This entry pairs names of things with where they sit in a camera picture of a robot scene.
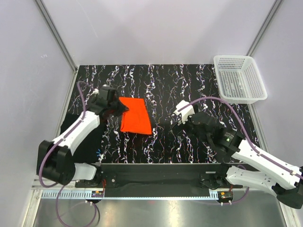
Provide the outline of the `orange t-shirt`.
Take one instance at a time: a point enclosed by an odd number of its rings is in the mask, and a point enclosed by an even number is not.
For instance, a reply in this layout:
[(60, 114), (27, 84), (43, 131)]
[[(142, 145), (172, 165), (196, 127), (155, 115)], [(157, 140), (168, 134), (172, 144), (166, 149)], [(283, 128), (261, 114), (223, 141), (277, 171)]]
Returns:
[(121, 132), (152, 135), (152, 126), (143, 98), (120, 97), (119, 100), (128, 110), (121, 119)]

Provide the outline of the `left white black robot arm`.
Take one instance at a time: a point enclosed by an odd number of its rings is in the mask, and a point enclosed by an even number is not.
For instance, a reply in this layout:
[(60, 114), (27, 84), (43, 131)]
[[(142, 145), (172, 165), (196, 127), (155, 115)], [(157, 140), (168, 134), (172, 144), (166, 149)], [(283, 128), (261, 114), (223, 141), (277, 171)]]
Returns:
[(78, 119), (52, 141), (42, 141), (38, 147), (37, 175), (45, 188), (57, 184), (68, 185), (72, 181), (86, 180), (91, 187), (102, 183), (97, 167), (88, 163), (76, 163), (73, 155), (85, 138), (110, 116), (121, 116), (129, 110), (120, 100), (102, 101), (83, 107)]

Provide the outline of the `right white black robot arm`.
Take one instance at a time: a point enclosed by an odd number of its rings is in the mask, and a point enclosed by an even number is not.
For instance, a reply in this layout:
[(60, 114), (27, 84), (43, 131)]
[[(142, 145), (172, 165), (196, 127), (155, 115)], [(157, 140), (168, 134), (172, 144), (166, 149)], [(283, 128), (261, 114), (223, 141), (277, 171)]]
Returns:
[(250, 145), (240, 132), (225, 128), (204, 112), (182, 114), (185, 131), (207, 142), (224, 155), (243, 161), (255, 171), (221, 164), (214, 180), (219, 187), (242, 185), (275, 196), (284, 205), (301, 209), (303, 206), (303, 170), (286, 163), (258, 146)]

